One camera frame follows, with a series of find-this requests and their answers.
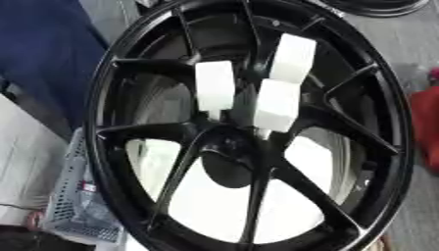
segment black spoke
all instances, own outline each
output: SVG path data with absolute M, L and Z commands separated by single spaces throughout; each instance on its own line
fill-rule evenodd
M 335 85 L 334 87 L 331 87 L 325 92 L 325 101 L 329 101 L 332 97 L 336 96 L 338 93 L 343 92 L 349 85 L 355 83 L 355 81 L 360 80 L 362 77 L 373 75 L 378 71 L 378 66 L 373 63 L 369 64 L 366 67 L 363 67 L 356 72 L 352 73 L 348 78 L 343 80 L 341 83 Z
M 325 18 L 323 18 L 323 17 L 314 16 L 311 18 L 311 20 L 306 25 L 302 26 L 300 31 L 304 32 L 307 29 L 310 29 L 311 27 L 313 27 L 314 25 L 318 25 L 318 24 L 322 23 L 324 20 L 325 20 Z
M 300 132 L 307 128 L 310 128 L 315 123 L 311 120 L 303 120 L 300 117 L 293 123 L 291 128 L 286 133 L 273 131 L 269 135 L 269 141 L 278 148 L 280 151 L 284 151 L 293 141 L 293 139 L 299 135 Z
M 123 73 L 163 75 L 186 85 L 195 93 L 195 69 L 176 60 L 115 59 L 114 65 Z
M 190 140 L 195 127 L 191 123 L 119 125 L 101 127 L 97 135 L 107 143 L 124 147 L 131 139 L 162 139 L 178 143 Z
M 256 230 L 258 227 L 258 216 L 271 178 L 271 167 L 263 167 L 261 170 L 252 172 L 252 184 L 250 190 L 249 205 L 247 208 L 247 219 L 242 233 L 240 243 L 246 244 L 249 248 L 253 245 Z
M 129 158 L 125 149 L 120 147 L 107 148 L 107 156 L 109 161 L 109 169 L 105 172 L 111 172 L 115 178 L 117 178 L 122 188 L 126 188 L 125 192 L 130 193 L 131 198 L 135 198 L 134 203 L 136 208 L 139 208 L 142 213 L 148 208 L 150 201 L 148 194 L 142 187 L 137 175 L 134 172 L 132 164 L 129 162 Z M 142 214 L 141 221 L 146 221 L 147 215 Z
M 155 209 L 150 220 L 148 221 L 148 230 L 153 228 L 157 218 L 160 215 L 166 215 L 168 213 L 168 207 L 176 189 L 180 185 L 192 164 L 197 158 L 200 157 L 203 147 L 205 147 L 204 139 L 204 135 L 201 134 L 189 146 L 183 145 L 182 149 L 178 153 L 171 173 L 165 182 L 159 198 L 157 199 Z
M 347 136 L 362 144 L 365 149 L 382 151 L 389 155 L 398 154 L 398 149 L 394 145 L 341 112 L 326 107 L 303 105 L 300 113 L 301 119 L 309 120 L 314 126 Z
M 188 21 L 185 19 L 183 13 L 179 8 L 173 9 L 172 13 L 178 17 L 181 28 L 183 30 L 183 39 L 184 44 L 186 45 L 187 53 L 189 54 L 189 57 L 194 57 L 196 55 L 199 55 L 199 49 L 195 46 L 195 41 L 193 39 L 192 32 L 189 27 Z
M 325 221 L 331 226 L 340 228 L 347 226 L 354 228 L 358 233 L 363 230 L 363 228 L 359 226 L 351 216 L 346 214 L 334 200 L 332 200 L 307 176 L 302 174 L 302 172 L 296 167 L 291 165 L 284 157 L 279 157 L 275 162 L 275 166 L 276 169 L 274 170 L 273 177 L 289 184 L 316 203 L 316 205 L 323 211 Z
M 247 23 L 248 28 L 251 30 L 256 49 L 258 49 L 261 47 L 261 38 L 259 36 L 258 29 L 256 28 L 255 19 L 250 8 L 249 0 L 241 0 L 241 3 L 244 7 L 245 22 Z

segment foam block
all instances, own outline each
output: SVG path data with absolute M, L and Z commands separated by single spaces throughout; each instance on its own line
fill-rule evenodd
M 197 99 L 200 111 L 228 110 L 233 106 L 235 82 L 230 61 L 195 65 Z
M 253 125 L 286 132 L 299 115 L 301 84 L 264 79 L 259 92 Z
M 302 83 L 313 66 L 316 46 L 314 40 L 283 33 L 274 54 L 269 78 Z

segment gray plastic crate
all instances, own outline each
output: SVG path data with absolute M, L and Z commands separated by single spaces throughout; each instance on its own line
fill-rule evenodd
M 82 129 L 78 129 L 74 133 L 65 159 L 64 168 L 45 212 L 42 222 L 43 229 L 65 239 L 89 245 L 102 242 L 119 244 L 122 238 L 122 227 L 119 223 L 102 226 L 96 223 L 90 224 L 87 221 L 74 220 L 75 217 L 83 218 L 83 216 L 78 217 L 75 214 L 75 207 L 81 203 L 77 200 L 88 169 Z M 92 196 L 99 196 L 100 199 L 100 195 L 96 192 Z

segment floor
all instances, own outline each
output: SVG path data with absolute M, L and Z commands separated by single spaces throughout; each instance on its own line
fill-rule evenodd
M 347 16 L 385 57 L 407 92 L 425 88 L 425 71 L 439 66 L 439 0 L 396 19 Z M 439 246 L 439 177 L 417 161 L 407 200 L 388 234 L 395 251 L 436 251 Z

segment wheel rim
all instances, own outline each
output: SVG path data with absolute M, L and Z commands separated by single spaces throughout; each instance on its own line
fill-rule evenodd
M 360 16 L 391 18 L 403 16 L 424 7 L 429 0 L 397 0 L 397 1 L 345 1 L 323 0 L 322 2 L 342 11 Z
M 260 26 L 281 32 L 301 32 L 314 39 L 318 37 L 322 43 L 329 44 L 342 56 L 352 72 L 343 77 L 344 81 L 333 79 L 335 82 L 332 84 L 325 79 L 327 73 L 312 72 L 309 78 L 317 75 L 326 81 L 324 91 L 321 88 L 317 91 L 312 88 L 305 91 L 302 98 L 310 101 L 303 102 L 300 119 L 293 125 L 289 134 L 273 133 L 270 138 L 271 144 L 262 143 L 248 127 L 207 122 L 203 116 L 196 116 L 196 112 L 192 114 L 193 120 L 185 124 L 131 126 L 118 122 L 117 116 L 114 115 L 118 103 L 118 99 L 115 98 L 118 95 L 115 93 L 121 90 L 115 86 L 121 85 L 123 78 L 139 70 L 147 69 L 148 73 L 174 78 L 184 83 L 189 92 L 195 91 L 194 69 L 188 65 L 174 60 L 131 60 L 138 57 L 141 50 L 154 49 L 154 46 L 149 46 L 145 50 L 145 44 L 154 45 L 151 40 L 157 42 L 161 34 L 167 33 L 166 28 L 177 24 L 178 28 L 186 31 L 183 37 L 189 58 L 200 55 L 203 58 L 203 53 L 200 53 L 202 50 L 195 46 L 190 36 L 190 27 L 186 19 L 191 23 L 207 16 L 230 12 L 238 13 L 239 18 L 242 18 L 241 22 L 252 27 L 247 29 L 251 56 L 241 59 L 248 63 L 244 64 L 244 68 L 251 69 L 251 74 L 245 76 L 248 82 L 255 83 L 264 74 L 264 71 L 250 67 L 255 66 L 255 62 L 260 62 L 260 58 L 267 58 L 264 51 L 267 51 L 266 48 L 269 51 L 270 48 L 264 45 L 266 48 L 255 53 L 255 46 L 266 44 L 265 41 L 255 42 L 260 39 Z M 360 125 L 346 115 L 351 114 L 343 104 L 350 104 L 352 101 L 345 101 L 339 96 L 340 93 L 342 96 L 346 93 L 357 93 L 359 89 L 349 88 L 350 83 L 356 81 L 360 84 L 355 86 L 360 87 L 361 93 L 366 93 L 362 96 L 365 95 L 373 101 L 377 121 L 375 130 L 379 137 L 370 133 L 368 126 Z M 333 97 L 336 97 L 337 103 L 342 104 L 343 113 L 334 107 L 331 101 Z M 362 163 L 362 172 L 365 173 L 366 179 L 370 180 L 369 186 L 361 192 L 353 190 L 341 206 L 322 193 L 301 172 L 291 167 L 291 164 L 283 161 L 282 154 L 279 155 L 279 148 L 284 148 L 301 130 L 311 126 L 323 127 L 348 136 L 365 148 L 367 158 Z M 104 57 L 94 78 L 85 132 L 91 167 L 104 199 L 128 231 L 152 250 L 360 249 L 370 244 L 394 217 L 407 192 L 413 164 L 410 114 L 403 93 L 389 67 L 351 26 L 315 5 L 302 2 L 259 0 L 253 1 L 249 8 L 245 2 L 211 0 L 176 1 L 162 6 L 132 26 Z M 257 162 L 274 162 L 277 166 L 284 167 L 274 170 L 257 168 L 253 169 L 252 175 L 272 174 L 311 197 L 325 214 L 324 224 L 294 238 L 269 244 L 253 244 L 254 222 L 258 210 L 250 210 L 250 220 L 246 224 L 240 243 L 212 239 L 163 214 L 160 205 L 167 205 L 168 194 L 162 196 L 163 200 L 159 199 L 160 203 L 154 203 L 136 179 L 126 153 L 122 151 L 124 144 L 131 138 L 178 141 L 182 143 L 183 149 L 189 149 L 189 153 L 205 148 L 206 143 L 228 149 L 230 146 L 216 142 L 222 135 L 228 135 L 233 142 L 245 142 L 238 146 L 239 152 L 244 156 L 265 156 L 261 157 L 262 159 L 250 158 L 248 161 L 253 165 L 257 166 Z M 181 174 L 177 175 L 178 178 L 173 182 L 178 183 L 184 174 L 184 170 L 180 171 Z M 359 177 L 357 183 L 364 182 L 365 176 Z M 255 179 L 254 194 L 258 195 L 263 191 L 257 188 L 264 186 L 264 182 L 265 179 Z M 174 184 L 170 186 L 169 191 L 173 191 L 173 187 Z M 258 205 L 260 197 L 252 196 L 250 203 Z

